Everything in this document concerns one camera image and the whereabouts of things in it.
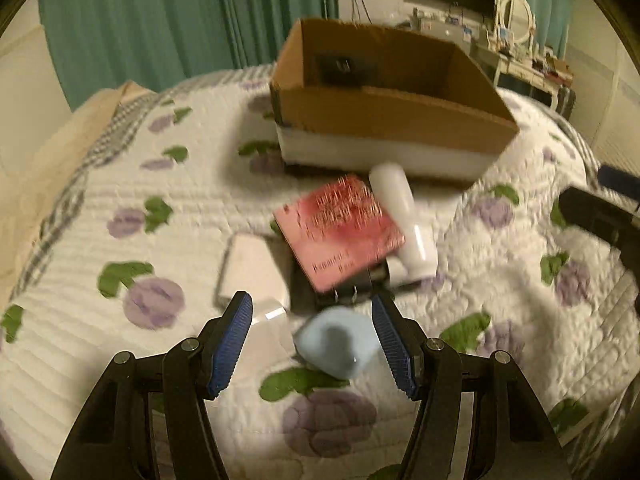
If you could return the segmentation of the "beige pillow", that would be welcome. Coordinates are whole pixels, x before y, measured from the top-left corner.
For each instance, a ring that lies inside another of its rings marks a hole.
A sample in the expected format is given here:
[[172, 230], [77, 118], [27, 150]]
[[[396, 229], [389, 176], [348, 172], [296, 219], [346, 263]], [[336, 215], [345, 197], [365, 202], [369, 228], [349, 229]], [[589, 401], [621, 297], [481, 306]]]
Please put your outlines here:
[[104, 133], [116, 108], [151, 92], [134, 81], [96, 92], [44, 142], [18, 176], [1, 179], [2, 304], [9, 301], [36, 244], [42, 220], [52, 211], [54, 200], [89, 148]]

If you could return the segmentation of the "light blue case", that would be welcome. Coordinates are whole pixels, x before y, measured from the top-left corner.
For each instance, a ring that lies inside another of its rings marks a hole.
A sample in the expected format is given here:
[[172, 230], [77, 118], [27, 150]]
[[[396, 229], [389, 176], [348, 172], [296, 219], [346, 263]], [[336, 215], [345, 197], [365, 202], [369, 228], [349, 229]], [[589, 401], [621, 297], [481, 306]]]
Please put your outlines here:
[[370, 316], [348, 307], [330, 307], [293, 336], [297, 354], [336, 379], [360, 375], [381, 351]]

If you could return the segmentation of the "brown cardboard box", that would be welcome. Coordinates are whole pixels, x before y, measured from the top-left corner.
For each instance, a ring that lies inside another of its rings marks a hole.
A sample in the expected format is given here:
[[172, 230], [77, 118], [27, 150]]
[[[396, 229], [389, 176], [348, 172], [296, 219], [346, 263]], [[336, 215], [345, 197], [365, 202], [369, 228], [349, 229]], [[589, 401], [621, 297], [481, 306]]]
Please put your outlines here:
[[518, 135], [494, 85], [451, 41], [378, 25], [297, 21], [270, 96], [290, 166], [473, 182]]

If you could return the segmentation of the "white oval vanity mirror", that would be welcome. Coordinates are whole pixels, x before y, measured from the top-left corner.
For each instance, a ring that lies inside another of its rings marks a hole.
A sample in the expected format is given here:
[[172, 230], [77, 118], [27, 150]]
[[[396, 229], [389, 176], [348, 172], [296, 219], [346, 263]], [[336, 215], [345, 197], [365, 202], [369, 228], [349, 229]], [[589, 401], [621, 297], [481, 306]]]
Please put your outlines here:
[[528, 46], [535, 36], [535, 14], [527, 0], [501, 0], [497, 8], [497, 34], [507, 46]]

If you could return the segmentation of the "white plastic bottle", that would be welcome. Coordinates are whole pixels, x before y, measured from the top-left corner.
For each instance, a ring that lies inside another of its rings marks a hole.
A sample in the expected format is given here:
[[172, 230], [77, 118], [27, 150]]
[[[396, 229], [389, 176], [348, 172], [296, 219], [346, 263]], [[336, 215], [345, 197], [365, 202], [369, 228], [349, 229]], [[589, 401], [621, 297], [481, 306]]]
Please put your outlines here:
[[405, 171], [386, 162], [371, 169], [369, 182], [375, 199], [405, 237], [405, 243], [386, 258], [388, 284], [404, 286], [434, 276], [438, 255], [433, 230], [419, 220]]

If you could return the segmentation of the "tall white power adapter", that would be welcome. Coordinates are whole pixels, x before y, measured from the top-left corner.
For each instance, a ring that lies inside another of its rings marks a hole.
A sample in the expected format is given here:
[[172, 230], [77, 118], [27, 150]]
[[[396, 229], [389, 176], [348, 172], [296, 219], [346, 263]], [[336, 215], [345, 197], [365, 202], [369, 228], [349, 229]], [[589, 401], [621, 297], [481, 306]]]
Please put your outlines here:
[[231, 237], [218, 280], [217, 301], [226, 304], [238, 292], [247, 292], [254, 304], [291, 303], [293, 255], [283, 240], [250, 233]]

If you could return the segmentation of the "red embossed notebook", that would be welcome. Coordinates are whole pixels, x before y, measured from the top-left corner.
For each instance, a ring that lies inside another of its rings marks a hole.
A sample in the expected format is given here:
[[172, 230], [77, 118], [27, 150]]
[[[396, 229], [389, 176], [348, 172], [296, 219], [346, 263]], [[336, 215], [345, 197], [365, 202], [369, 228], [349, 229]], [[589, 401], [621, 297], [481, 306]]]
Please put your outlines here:
[[404, 234], [363, 180], [348, 174], [273, 213], [315, 292], [383, 260]]

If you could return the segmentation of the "square white charger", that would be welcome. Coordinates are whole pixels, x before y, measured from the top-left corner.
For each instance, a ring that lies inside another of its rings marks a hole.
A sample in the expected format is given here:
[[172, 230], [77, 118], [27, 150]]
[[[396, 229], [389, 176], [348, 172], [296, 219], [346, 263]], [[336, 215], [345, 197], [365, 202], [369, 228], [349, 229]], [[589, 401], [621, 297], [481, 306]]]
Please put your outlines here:
[[288, 310], [274, 299], [254, 304], [254, 318], [247, 336], [252, 356], [284, 359], [293, 352]]

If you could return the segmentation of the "black power adapter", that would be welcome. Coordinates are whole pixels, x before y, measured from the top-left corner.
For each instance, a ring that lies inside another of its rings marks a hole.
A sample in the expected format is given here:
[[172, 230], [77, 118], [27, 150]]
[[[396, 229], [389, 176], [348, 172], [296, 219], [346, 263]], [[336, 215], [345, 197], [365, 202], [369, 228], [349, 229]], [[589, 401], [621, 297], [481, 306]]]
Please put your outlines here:
[[372, 268], [346, 278], [327, 292], [317, 292], [314, 304], [319, 309], [343, 306], [352, 307], [371, 298], [383, 289], [390, 279], [390, 270], [385, 260]]

